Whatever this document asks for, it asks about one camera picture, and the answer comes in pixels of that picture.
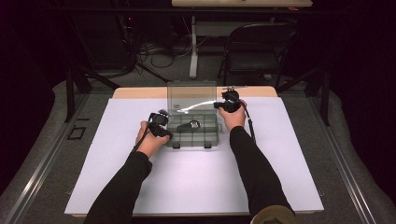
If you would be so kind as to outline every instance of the black chair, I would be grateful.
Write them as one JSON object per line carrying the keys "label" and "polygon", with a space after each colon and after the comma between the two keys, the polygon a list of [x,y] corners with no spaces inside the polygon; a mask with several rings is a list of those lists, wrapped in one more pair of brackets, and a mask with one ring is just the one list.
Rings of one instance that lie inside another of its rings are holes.
{"label": "black chair", "polygon": [[277,88],[288,48],[295,41],[297,30],[291,23],[249,24],[236,28],[228,37],[224,60],[218,73],[228,75],[277,75]]}

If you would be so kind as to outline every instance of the dark background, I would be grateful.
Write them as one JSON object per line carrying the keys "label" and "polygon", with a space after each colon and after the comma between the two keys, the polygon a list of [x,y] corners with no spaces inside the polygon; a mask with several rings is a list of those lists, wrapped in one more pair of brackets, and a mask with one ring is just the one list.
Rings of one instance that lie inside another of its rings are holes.
{"label": "dark background", "polygon": [[[348,3],[358,9],[360,16],[350,24],[350,34],[346,34],[350,37],[344,48],[335,54],[331,90],[342,101],[353,146],[375,182],[395,203],[396,100],[393,86],[396,69],[393,59],[396,58],[396,38],[392,31],[395,16],[385,1],[355,0]],[[339,0],[315,0],[309,10],[346,6]],[[55,41],[51,26],[60,28],[57,35],[63,37],[69,53],[83,64],[122,69],[131,65],[133,59],[120,48],[118,51],[124,57],[110,63],[104,58],[103,62],[94,64],[84,51],[87,46],[81,45],[69,24],[62,18],[45,20],[34,1],[6,1],[0,9],[0,76],[3,84],[0,192],[3,192],[50,114],[54,101],[51,89],[64,81],[69,68],[69,61]],[[115,17],[98,20],[104,20],[98,22],[96,28],[99,31],[119,29],[114,26],[117,25]],[[318,64],[324,53],[332,50],[340,24],[340,21],[331,19],[299,20],[301,38],[290,50],[288,75],[298,76]],[[118,38],[122,34],[105,34],[107,36],[103,38],[120,47]],[[85,38],[95,39],[92,33]]]}

